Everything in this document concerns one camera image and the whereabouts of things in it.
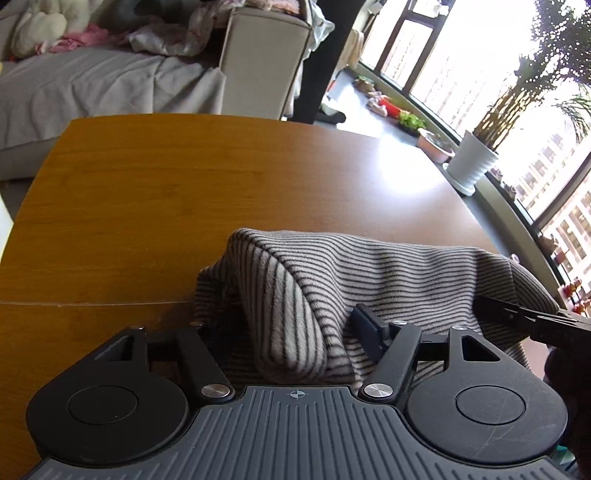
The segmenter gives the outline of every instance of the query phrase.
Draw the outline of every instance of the silver bolt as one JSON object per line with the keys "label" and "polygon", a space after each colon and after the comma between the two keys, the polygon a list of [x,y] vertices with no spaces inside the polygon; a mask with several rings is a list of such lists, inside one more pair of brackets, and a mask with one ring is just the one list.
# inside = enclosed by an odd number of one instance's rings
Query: silver bolt
{"label": "silver bolt", "polygon": [[394,393],[390,385],[383,383],[370,383],[363,391],[368,397],[372,398],[386,398]]}
{"label": "silver bolt", "polygon": [[230,394],[230,388],[220,383],[213,383],[211,385],[205,385],[201,389],[201,394],[207,398],[223,398]]}

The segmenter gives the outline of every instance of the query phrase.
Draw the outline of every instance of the striped fabric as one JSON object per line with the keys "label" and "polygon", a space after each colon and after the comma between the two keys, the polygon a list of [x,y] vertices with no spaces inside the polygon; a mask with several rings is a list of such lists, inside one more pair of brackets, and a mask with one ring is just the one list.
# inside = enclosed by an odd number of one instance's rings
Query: striped fabric
{"label": "striped fabric", "polygon": [[[558,312],[525,268],[478,248],[241,229],[221,260],[199,274],[195,315],[230,331],[247,322],[249,337],[222,366],[234,385],[359,388],[374,366],[350,328],[356,303],[386,322],[406,320],[431,333],[467,325],[527,366],[524,335],[477,321],[475,295]],[[415,382],[440,370],[441,362],[423,362]]]}

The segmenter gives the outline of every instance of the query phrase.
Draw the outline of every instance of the table top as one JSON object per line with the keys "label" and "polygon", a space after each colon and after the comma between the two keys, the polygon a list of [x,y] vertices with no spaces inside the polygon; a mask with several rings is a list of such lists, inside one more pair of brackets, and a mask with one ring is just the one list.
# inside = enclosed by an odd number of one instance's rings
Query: table top
{"label": "table top", "polygon": [[75,120],[0,263],[3,480],[39,460],[33,394],[125,326],[188,323],[197,273],[241,227],[495,251],[414,147],[227,116]]}

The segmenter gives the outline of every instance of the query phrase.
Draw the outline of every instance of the white plush toy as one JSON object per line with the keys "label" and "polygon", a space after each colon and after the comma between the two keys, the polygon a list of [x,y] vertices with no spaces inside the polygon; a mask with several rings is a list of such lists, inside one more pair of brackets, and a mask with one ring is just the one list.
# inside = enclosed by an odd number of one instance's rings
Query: white plush toy
{"label": "white plush toy", "polygon": [[30,57],[37,44],[52,44],[64,34],[83,32],[89,20],[89,0],[33,0],[12,36],[12,53],[21,59]]}

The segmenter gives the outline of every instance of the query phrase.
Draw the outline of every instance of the red pot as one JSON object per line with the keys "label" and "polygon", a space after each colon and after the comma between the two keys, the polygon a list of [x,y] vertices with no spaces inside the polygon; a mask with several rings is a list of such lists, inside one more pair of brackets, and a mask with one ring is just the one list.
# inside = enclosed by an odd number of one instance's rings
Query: red pot
{"label": "red pot", "polygon": [[396,105],[392,105],[383,97],[380,98],[378,105],[384,105],[386,107],[386,111],[388,112],[388,116],[391,116],[393,118],[398,118],[400,112],[402,111],[401,108],[398,108]]}

